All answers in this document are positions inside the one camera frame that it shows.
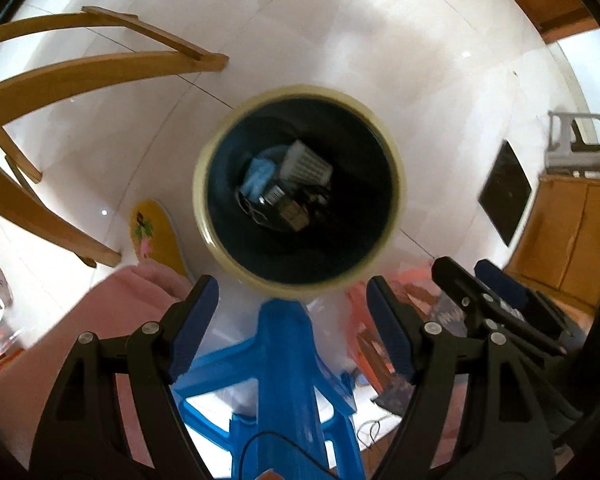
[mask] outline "tile floor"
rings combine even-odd
[[[192,271],[221,283],[203,352],[252,335],[262,300],[218,269],[190,204],[197,153],[232,107],[267,89],[309,83],[376,112],[399,146],[408,183],[401,231],[376,267],[387,271],[427,253],[467,267],[480,258],[506,263],[513,246],[477,203],[500,143],[511,143],[535,189],[546,112],[574,109],[553,57],[513,0],[26,0],[16,17],[83,5],[138,14],[230,57],[222,73],[123,84],[6,126],[45,173],[36,186],[42,200],[122,251],[124,264],[134,260],[133,205],[156,198],[168,208]],[[36,34],[0,45],[0,80],[65,59],[156,48],[163,46],[118,28]],[[1,152],[0,165],[6,168]],[[0,266],[13,289],[8,319],[30,329],[27,344],[111,272],[94,272],[2,219]],[[337,316],[316,308],[312,317],[327,327],[317,331],[320,353],[331,367],[346,366]]]

